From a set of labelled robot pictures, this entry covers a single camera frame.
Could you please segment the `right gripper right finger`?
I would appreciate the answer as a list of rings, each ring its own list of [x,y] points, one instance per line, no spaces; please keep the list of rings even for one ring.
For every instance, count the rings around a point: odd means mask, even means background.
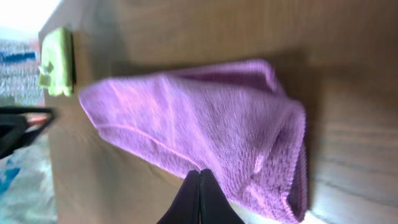
[[[209,169],[200,172],[200,223],[244,224]]]

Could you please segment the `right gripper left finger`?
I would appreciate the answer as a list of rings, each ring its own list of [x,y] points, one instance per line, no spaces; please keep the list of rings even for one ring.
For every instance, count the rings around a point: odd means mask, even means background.
[[[200,174],[191,170],[171,206],[157,224],[200,223]]]

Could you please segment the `purple cloth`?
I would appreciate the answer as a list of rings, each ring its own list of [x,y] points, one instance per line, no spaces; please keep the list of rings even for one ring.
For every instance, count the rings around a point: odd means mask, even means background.
[[[79,101],[110,144],[180,178],[209,169],[228,200],[265,218],[304,219],[306,114],[266,61],[108,78]]]

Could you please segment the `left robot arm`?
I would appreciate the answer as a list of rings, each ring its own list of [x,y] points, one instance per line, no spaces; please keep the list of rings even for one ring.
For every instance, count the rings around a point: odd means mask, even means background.
[[[46,114],[45,121],[32,131],[28,131],[30,124],[24,114]],[[30,146],[57,117],[54,108],[46,107],[1,107],[1,159],[10,156],[15,150]]]

